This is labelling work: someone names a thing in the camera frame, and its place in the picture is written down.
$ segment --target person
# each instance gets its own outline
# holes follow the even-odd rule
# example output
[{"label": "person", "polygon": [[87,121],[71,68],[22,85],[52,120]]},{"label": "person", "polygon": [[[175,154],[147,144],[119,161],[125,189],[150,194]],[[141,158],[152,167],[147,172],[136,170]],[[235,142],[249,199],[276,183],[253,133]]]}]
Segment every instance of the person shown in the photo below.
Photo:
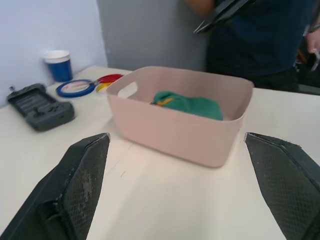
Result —
[{"label": "person", "polygon": [[[200,16],[224,0],[185,0]],[[257,0],[209,37],[210,73],[245,78],[257,88],[296,92],[294,63],[316,0]],[[306,35],[309,53],[320,50],[320,30]]]}]

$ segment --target pink plastic bin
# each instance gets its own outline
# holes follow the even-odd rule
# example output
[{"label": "pink plastic bin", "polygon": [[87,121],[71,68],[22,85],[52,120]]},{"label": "pink plastic bin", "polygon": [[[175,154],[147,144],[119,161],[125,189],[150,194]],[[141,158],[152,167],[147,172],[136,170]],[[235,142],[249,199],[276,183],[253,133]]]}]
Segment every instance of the pink plastic bin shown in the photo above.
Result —
[{"label": "pink plastic bin", "polygon": [[[253,87],[242,78],[149,66],[123,76],[107,93],[115,124],[129,140],[197,164],[220,167],[243,126]],[[151,105],[160,91],[215,100],[224,120]]]}]

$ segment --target bin handle cutout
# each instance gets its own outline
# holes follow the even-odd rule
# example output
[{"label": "bin handle cutout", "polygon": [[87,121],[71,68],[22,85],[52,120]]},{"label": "bin handle cutout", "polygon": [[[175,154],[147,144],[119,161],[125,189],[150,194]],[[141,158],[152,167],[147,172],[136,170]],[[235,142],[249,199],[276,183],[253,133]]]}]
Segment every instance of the bin handle cutout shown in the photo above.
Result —
[{"label": "bin handle cutout", "polygon": [[118,97],[122,99],[127,99],[138,91],[138,85],[134,81],[130,83],[128,86],[125,86],[118,92]]}]

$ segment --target white table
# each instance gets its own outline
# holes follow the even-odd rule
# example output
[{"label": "white table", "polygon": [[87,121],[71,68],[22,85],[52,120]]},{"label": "white table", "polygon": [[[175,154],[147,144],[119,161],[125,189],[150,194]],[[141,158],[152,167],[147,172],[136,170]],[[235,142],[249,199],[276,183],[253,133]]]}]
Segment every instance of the white table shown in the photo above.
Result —
[{"label": "white table", "polygon": [[[92,66],[77,79],[129,71]],[[55,94],[56,86],[48,91]],[[198,166],[118,135],[105,96],[72,99],[76,119],[34,132],[10,107],[0,109],[0,233],[68,147],[109,132],[100,200],[89,240],[284,240],[259,190],[243,142],[256,132],[299,144],[320,164],[320,97],[255,89],[245,127],[227,163]]]}]

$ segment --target blue cup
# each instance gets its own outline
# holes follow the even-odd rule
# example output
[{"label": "blue cup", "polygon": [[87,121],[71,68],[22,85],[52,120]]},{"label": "blue cup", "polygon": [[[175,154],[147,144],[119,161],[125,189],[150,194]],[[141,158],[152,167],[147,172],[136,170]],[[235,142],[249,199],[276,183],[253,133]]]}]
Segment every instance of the blue cup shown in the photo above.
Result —
[{"label": "blue cup", "polygon": [[69,51],[49,51],[43,55],[43,59],[56,82],[67,82],[72,80],[73,75]]}]

